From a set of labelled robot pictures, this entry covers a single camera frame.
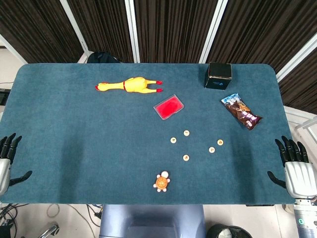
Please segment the chrome metal leg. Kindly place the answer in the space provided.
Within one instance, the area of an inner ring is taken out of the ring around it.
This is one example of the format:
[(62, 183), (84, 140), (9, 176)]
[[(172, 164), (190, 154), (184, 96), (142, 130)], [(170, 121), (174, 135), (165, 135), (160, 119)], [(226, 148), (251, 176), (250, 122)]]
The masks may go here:
[(55, 223), (51, 225), (48, 229), (46, 229), (37, 238), (48, 238), (49, 236), (56, 236), (59, 233), (59, 230), (60, 230), (59, 225)]

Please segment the orange turtle toy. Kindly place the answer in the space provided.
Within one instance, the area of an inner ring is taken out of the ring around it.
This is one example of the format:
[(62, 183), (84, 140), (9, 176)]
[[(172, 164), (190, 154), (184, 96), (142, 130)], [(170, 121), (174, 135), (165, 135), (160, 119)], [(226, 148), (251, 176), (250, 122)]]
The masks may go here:
[(157, 190), (157, 192), (166, 192), (169, 183), (170, 178), (168, 171), (162, 171), (161, 174), (156, 176), (156, 182), (153, 184), (153, 187)]

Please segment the blue felt table cover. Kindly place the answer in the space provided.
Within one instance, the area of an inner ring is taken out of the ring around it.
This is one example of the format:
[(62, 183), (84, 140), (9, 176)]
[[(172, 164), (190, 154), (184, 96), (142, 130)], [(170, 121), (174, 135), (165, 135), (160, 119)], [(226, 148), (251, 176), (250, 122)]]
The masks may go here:
[[(291, 137), (273, 68), (234, 64), (226, 90), (203, 86), (207, 64), (35, 63), (22, 66), (0, 120), (0, 139), (22, 136), (13, 178), (32, 171), (4, 203), (283, 204), (275, 139)], [(160, 93), (97, 91), (132, 77)], [(221, 103), (238, 93), (262, 117), (248, 130)], [(176, 95), (184, 108), (162, 120), (154, 106)], [(176, 143), (170, 139), (176, 137)], [(183, 156), (189, 155), (189, 161)], [(166, 192), (153, 187), (168, 171)]]

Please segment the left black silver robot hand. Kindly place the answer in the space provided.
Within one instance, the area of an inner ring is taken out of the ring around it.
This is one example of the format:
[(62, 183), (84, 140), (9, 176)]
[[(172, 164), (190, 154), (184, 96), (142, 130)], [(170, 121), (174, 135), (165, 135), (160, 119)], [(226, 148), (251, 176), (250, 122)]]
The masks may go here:
[(14, 161), (18, 143), (22, 136), (15, 137), (16, 133), (5, 136), (0, 140), (0, 197), (2, 197), (10, 186), (27, 180), (32, 171), (27, 171), (23, 176), (11, 178), (11, 167)]

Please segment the white partition post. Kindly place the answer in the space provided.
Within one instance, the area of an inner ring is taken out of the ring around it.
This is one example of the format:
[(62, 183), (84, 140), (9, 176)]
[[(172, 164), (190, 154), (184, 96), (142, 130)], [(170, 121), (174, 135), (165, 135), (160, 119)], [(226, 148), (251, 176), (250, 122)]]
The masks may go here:
[(211, 47), (213, 45), (216, 33), (218, 31), (219, 25), (221, 23), (223, 14), (225, 12), (228, 0), (217, 0), (216, 8), (213, 13), (211, 24), (206, 36), (206, 40), (202, 49), (202, 53), (199, 59), (199, 63), (206, 63), (208, 55), (210, 53)]
[(131, 41), (131, 48), (133, 53), (134, 63), (140, 63), (139, 42), (137, 35), (137, 24), (134, 0), (125, 0), (126, 15), (129, 27), (129, 35)]
[(21, 56), (20, 53), (0, 34), (0, 42), (6, 47), (17, 59), (19, 59), (23, 64), (28, 62)]
[(78, 40), (79, 40), (79, 42), (81, 44), (81, 47), (82, 47), (82, 49), (84, 51), (84, 54), (86, 56), (89, 56), (90, 51), (88, 50), (88, 46), (86, 44), (86, 41), (85, 41), (85, 39), (84, 39), (84, 37), (83, 37), (83, 35), (81, 33), (81, 30), (80, 30), (80, 28), (79, 28), (79, 26), (78, 26), (78, 24), (76, 22), (76, 19), (75, 19), (74, 15), (72, 13), (72, 10), (71, 10), (71, 8), (70, 8), (70, 6), (68, 4), (68, 1), (67, 0), (59, 0), (59, 1), (60, 1), (61, 5), (63, 7), (68, 19), (69, 19), (72, 27), (73, 27), (73, 30), (75, 31), (75, 34), (76, 34), (76, 36), (77, 36), (77, 38), (78, 38)]
[(290, 59), (290, 61), (276, 74), (279, 83), (295, 67), (297, 67), (309, 54), (317, 48), (317, 33), (315, 33), (304, 46)]

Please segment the yellow rubber chicken toy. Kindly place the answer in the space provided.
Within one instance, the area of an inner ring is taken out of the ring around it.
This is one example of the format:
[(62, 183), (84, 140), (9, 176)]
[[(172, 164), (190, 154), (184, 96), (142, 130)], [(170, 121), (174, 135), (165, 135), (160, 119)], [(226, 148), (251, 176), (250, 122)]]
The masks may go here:
[(101, 82), (95, 86), (95, 89), (101, 92), (114, 90), (114, 89), (120, 89), (129, 93), (142, 93), (142, 94), (160, 93), (163, 91), (162, 88), (158, 88), (158, 89), (148, 88), (148, 85), (150, 84), (162, 85), (163, 82), (148, 80), (144, 77), (132, 77), (118, 83)]

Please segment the brown blue snack bag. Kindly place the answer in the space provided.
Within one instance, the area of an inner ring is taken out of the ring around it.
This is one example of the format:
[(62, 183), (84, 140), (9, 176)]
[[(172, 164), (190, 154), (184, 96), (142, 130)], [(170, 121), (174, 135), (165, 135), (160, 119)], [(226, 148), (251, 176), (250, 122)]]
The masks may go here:
[(221, 103), (248, 130), (254, 129), (262, 119), (262, 117), (252, 113), (251, 109), (244, 103), (238, 93), (221, 99)]

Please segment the black cardboard box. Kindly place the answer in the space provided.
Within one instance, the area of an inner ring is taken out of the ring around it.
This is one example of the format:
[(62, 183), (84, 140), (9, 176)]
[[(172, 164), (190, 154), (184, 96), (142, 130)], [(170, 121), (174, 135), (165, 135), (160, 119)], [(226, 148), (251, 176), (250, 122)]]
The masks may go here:
[(206, 71), (204, 87), (209, 89), (225, 90), (231, 80), (231, 64), (210, 62)]

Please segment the white metal rack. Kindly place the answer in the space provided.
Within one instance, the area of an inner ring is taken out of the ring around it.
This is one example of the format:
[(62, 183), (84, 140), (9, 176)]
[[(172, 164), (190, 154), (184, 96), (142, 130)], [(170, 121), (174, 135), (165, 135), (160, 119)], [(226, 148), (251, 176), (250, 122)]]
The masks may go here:
[(294, 129), (306, 130), (317, 144), (317, 132), (313, 130), (313, 126), (317, 126), (317, 115), (287, 106), (284, 106), (284, 111), (288, 122), (295, 124)]

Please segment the red ink pad case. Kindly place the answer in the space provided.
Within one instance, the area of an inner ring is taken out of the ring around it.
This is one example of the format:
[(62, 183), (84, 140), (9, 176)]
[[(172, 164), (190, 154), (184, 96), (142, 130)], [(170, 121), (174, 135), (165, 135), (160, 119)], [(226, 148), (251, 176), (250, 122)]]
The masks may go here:
[(170, 118), (183, 108), (183, 103), (175, 94), (154, 106), (154, 110), (162, 120)]

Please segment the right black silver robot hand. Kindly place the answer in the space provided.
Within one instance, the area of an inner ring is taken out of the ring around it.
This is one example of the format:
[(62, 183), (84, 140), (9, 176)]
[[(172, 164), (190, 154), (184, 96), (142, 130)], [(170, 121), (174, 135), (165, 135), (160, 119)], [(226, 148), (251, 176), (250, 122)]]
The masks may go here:
[(313, 199), (317, 196), (317, 171), (309, 162), (305, 146), (300, 142), (294, 142), (284, 135), (282, 140), (275, 139), (282, 165), (285, 172), (285, 180), (278, 179), (273, 172), (268, 171), (270, 180), (287, 190), (295, 199)]

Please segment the black device on floor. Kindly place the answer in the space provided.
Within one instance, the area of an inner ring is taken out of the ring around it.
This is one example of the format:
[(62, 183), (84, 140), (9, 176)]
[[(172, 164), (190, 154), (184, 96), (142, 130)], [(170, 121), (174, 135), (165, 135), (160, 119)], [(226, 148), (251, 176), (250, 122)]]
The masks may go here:
[(0, 106), (5, 106), (10, 94), (10, 89), (0, 88)]

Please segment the black bag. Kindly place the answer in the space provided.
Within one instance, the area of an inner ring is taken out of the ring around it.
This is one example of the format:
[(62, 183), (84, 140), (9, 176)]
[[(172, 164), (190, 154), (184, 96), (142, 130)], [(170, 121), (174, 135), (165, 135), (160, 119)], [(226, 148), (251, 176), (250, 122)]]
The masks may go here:
[(120, 61), (107, 52), (94, 52), (88, 57), (87, 63), (120, 63)]

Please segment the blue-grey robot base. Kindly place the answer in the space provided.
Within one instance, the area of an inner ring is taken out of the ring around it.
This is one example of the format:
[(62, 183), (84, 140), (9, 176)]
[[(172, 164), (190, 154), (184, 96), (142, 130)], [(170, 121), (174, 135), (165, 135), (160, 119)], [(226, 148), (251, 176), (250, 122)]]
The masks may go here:
[(99, 238), (206, 238), (202, 205), (104, 205)]

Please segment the black waste bin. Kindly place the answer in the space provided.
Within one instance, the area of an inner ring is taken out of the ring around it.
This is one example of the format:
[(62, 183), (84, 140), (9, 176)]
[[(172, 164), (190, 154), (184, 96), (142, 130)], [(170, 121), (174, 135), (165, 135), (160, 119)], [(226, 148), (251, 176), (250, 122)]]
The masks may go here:
[(207, 232), (206, 238), (253, 238), (245, 229), (224, 224), (213, 225)]

